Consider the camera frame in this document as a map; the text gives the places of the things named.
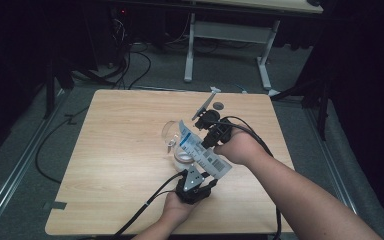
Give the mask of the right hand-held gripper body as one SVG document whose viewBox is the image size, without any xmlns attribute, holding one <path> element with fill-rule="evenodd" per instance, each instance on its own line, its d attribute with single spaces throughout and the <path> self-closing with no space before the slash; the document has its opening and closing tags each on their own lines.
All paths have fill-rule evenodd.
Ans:
<svg viewBox="0 0 384 240">
<path fill-rule="evenodd" d="M 227 143 L 231 138 L 231 122 L 227 119 L 221 119 L 220 114 L 216 110 L 207 109 L 215 95 L 215 92 L 211 93 L 208 99 L 196 111 L 192 120 L 195 121 L 196 128 L 207 130 L 206 136 L 213 137 L 216 144 L 219 142 Z"/>
</svg>

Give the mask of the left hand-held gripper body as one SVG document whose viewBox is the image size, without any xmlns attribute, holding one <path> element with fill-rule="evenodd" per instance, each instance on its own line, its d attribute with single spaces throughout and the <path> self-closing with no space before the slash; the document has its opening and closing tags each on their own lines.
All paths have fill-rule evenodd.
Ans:
<svg viewBox="0 0 384 240">
<path fill-rule="evenodd" d="M 183 203 L 195 204 L 210 196 L 211 189 L 205 190 L 201 186 L 206 178 L 203 178 L 198 170 L 183 170 L 181 176 L 175 193 Z"/>
</svg>

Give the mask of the white and blue pouch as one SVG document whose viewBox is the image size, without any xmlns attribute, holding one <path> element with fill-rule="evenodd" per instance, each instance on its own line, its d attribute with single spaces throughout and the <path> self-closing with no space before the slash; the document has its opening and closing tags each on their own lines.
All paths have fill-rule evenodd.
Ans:
<svg viewBox="0 0 384 240">
<path fill-rule="evenodd" d="M 215 154 L 211 147 L 205 148 L 202 145 L 203 140 L 193 133 L 183 121 L 179 122 L 179 130 L 181 133 L 179 146 L 212 177 L 221 179 L 232 169 L 232 166 Z"/>
</svg>

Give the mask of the clear glass jar with lid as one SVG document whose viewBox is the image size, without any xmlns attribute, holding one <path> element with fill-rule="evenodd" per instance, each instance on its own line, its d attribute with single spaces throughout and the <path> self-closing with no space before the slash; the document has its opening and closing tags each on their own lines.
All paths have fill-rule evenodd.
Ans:
<svg viewBox="0 0 384 240">
<path fill-rule="evenodd" d="M 161 137 L 165 142 L 167 153 L 173 155 L 174 167 L 178 172 L 193 165 L 193 158 L 180 147 L 181 133 L 177 121 L 168 121 L 162 128 Z"/>
</svg>

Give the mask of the person's left hand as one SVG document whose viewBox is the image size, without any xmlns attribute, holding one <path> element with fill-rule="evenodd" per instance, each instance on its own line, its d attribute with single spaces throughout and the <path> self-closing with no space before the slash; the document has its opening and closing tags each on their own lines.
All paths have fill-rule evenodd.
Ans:
<svg viewBox="0 0 384 240">
<path fill-rule="evenodd" d="M 169 193 L 165 199 L 161 218 L 164 222 L 180 225 L 189 218 L 197 206 L 197 203 L 183 203 L 176 193 Z"/>
</svg>

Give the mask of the person's right hand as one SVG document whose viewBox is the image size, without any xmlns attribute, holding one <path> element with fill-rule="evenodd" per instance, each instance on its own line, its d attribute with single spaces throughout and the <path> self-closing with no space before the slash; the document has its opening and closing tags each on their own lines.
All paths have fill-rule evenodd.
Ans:
<svg viewBox="0 0 384 240">
<path fill-rule="evenodd" d="M 238 128 L 233 128 L 231 139 L 225 144 L 216 146 L 214 152 L 234 164 L 244 166 L 248 166 L 254 160 L 268 157 L 268 153 L 249 133 Z"/>
</svg>

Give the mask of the black metal stand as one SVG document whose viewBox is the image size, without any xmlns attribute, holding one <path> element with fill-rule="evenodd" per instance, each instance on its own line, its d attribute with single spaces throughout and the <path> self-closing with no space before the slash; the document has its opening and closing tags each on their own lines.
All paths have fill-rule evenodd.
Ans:
<svg viewBox="0 0 384 240">
<path fill-rule="evenodd" d="M 45 119 L 48 119 L 55 109 L 55 82 L 58 82 L 63 90 L 72 90 L 74 88 L 74 80 L 70 75 L 69 65 L 64 58 L 51 59 L 46 66 Z"/>
<path fill-rule="evenodd" d="M 305 83 L 299 83 L 281 93 L 271 96 L 272 101 L 278 101 L 288 96 L 302 95 L 301 106 L 303 108 L 317 108 L 316 131 L 322 140 L 326 140 L 325 128 L 328 117 L 327 108 L 331 81 L 326 78 L 317 78 Z"/>
</svg>

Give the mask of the grey tape strip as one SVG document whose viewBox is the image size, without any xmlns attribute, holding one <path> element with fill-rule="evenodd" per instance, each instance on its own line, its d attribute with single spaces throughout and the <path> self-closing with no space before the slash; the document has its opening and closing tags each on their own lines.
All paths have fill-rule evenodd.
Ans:
<svg viewBox="0 0 384 240">
<path fill-rule="evenodd" d="M 51 210 L 51 209 L 64 210 L 65 208 L 66 208 L 66 203 L 58 202 L 58 201 L 48 201 L 48 202 L 45 202 L 43 205 L 44 210 Z"/>
</svg>

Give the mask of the white metal frame desk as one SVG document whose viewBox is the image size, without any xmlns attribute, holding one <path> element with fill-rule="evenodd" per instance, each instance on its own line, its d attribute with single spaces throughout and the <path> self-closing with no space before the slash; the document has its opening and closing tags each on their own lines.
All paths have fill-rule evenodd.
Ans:
<svg viewBox="0 0 384 240">
<path fill-rule="evenodd" d="M 190 0 L 194 7 L 198 3 L 214 4 L 215 6 L 245 7 L 250 10 L 268 10 L 274 13 L 315 14 L 323 13 L 318 2 L 312 0 Z M 251 26 L 240 23 L 222 23 L 216 20 L 197 20 L 190 14 L 188 52 L 186 56 L 184 81 L 193 79 L 194 42 L 196 38 L 228 40 L 243 43 L 263 44 L 264 50 L 256 59 L 263 88 L 269 96 L 277 96 L 279 91 L 271 86 L 266 63 L 276 38 L 281 20 L 276 17 L 268 27 Z"/>
</svg>

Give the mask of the metal floor rail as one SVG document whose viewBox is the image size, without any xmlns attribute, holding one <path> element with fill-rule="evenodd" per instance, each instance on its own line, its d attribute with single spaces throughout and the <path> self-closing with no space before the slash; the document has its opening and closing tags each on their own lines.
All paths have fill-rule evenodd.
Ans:
<svg viewBox="0 0 384 240">
<path fill-rule="evenodd" d="M 16 122 L 0 148 L 0 217 L 17 190 L 33 161 L 40 141 L 44 138 L 70 90 L 59 90 L 54 109 L 48 117 L 39 110 L 45 107 L 45 94 L 40 93 L 27 112 Z"/>
<path fill-rule="evenodd" d="M 334 189 L 335 196 L 348 208 L 350 208 L 355 214 L 358 213 L 358 210 L 356 208 L 356 205 L 351 198 L 346 185 L 339 173 L 339 170 L 336 166 L 336 163 L 334 162 L 333 156 L 327 146 L 327 143 L 325 140 L 322 139 L 320 136 L 318 129 L 317 129 L 317 119 L 315 117 L 315 114 L 310 109 L 304 109 L 304 113 L 306 115 L 306 118 L 310 122 L 311 129 L 317 139 L 318 145 L 321 149 L 321 152 L 323 154 L 324 162 L 327 168 L 328 176 L 331 182 L 331 185 Z"/>
</svg>

